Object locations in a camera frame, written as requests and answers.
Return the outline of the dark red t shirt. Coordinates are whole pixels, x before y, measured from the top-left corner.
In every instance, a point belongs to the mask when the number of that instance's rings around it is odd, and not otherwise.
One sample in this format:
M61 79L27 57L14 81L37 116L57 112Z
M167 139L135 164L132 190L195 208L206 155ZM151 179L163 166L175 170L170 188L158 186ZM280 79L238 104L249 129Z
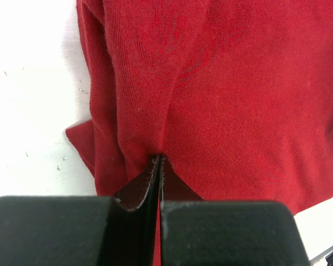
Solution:
M154 154L208 200L333 197L333 1L78 1L99 195Z

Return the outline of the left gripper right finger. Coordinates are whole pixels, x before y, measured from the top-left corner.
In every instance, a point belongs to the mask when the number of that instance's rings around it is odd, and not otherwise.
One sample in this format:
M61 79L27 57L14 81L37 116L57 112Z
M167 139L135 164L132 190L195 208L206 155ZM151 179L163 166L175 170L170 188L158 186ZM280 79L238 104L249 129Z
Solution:
M308 265L288 208L274 201L205 201L160 160L162 265Z

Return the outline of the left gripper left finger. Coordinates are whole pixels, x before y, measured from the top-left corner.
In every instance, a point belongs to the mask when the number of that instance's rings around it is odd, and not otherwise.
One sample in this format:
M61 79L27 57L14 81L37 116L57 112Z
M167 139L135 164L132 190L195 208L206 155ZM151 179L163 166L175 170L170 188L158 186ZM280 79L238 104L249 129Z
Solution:
M0 197L0 265L152 265L159 157L111 196Z

